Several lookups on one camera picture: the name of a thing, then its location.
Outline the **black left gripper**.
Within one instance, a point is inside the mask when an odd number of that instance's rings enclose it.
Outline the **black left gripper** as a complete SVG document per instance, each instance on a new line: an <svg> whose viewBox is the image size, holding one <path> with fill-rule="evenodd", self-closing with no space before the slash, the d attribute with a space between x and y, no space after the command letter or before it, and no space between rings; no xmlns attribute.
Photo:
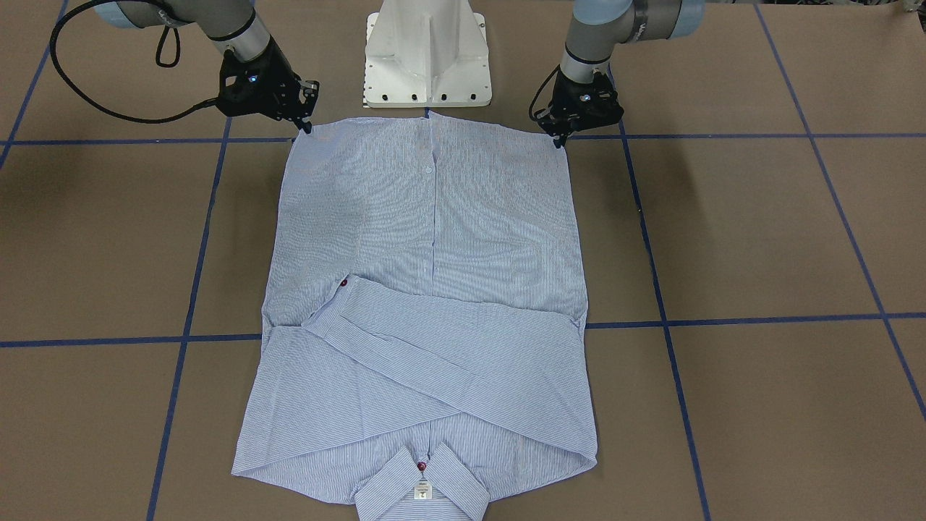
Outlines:
<svg viewBox="0 0 926 521"><path fill-rule="evenodd" d="M544 109L537 111L537 124L553 138L556 149L563 149L572 133L622 121L625 110L611 79L601 70L592 70L590 83L580 83L555 68L537 93L542 93L550 80L555 80L551 100Z"/></svg>

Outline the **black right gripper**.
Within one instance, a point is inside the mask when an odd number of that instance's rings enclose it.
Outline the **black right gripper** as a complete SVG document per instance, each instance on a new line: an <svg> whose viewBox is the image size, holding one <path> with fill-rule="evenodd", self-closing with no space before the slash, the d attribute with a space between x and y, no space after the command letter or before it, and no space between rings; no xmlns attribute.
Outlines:
<svg viewBox="0 0 926 521"><path fill-rule="evenodd" d="M260 114L291 122L309 135L318 95L320 83L295 73L275 40L250 62L232 50L223 53L216 106L225 116Z"/></svg>

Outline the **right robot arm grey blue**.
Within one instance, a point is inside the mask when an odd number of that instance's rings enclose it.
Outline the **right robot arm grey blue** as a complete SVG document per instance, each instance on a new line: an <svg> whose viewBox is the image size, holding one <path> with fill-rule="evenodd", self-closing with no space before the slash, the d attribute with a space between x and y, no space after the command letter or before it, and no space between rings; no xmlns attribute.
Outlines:
<svg viewBox="0 0 926 521"><path fill-rule="evenodd" d="M320 85L292 70L250 1L105 1L95 13L114 27L196 25L223 56L213 105L226 117L260 114L310 133Z"/></svg>

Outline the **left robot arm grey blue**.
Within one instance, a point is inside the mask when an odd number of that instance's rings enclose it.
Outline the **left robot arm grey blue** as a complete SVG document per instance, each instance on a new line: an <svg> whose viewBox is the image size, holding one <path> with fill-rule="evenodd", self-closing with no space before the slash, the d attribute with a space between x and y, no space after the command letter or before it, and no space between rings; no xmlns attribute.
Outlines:
<svg viewBox="0 0 926 521"><path fill-rule="evenodd" d="M705 1L576 1L558 66L537 89L530 119L564 148L574 133L618 125L624 109L609 72L619 44L686 37Z"/></svg>

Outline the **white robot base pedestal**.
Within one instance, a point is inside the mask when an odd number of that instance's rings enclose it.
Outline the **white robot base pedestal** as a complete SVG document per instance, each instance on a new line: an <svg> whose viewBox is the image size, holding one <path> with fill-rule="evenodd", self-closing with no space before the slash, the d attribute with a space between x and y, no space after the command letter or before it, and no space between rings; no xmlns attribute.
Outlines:
<svg viewBox="0 0 926 521"><path fill-rule="evenodd" d="M483 14L467 1L385 1L366 19L363 103L370 109L490 105Z"/></svg>

